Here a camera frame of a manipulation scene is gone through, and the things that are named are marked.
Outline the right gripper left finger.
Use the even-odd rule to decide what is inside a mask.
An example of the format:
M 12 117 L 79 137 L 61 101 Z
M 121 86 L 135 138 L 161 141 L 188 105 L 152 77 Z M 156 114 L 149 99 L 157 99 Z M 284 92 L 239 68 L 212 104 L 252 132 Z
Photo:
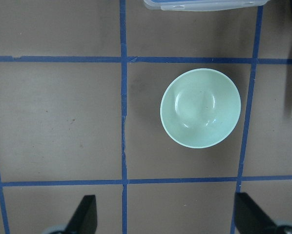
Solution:
M 97 230 L 95 195 L 85 195 L 66 226 L 65 234 L 94 234 Z

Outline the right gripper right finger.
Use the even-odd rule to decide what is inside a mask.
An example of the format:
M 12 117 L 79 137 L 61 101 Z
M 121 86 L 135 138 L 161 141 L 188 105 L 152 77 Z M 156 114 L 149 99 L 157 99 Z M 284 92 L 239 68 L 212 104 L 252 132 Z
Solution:
M 283 233 L 283 229 L 247 193 L 235 193 L 234 224 L 240 234 Z

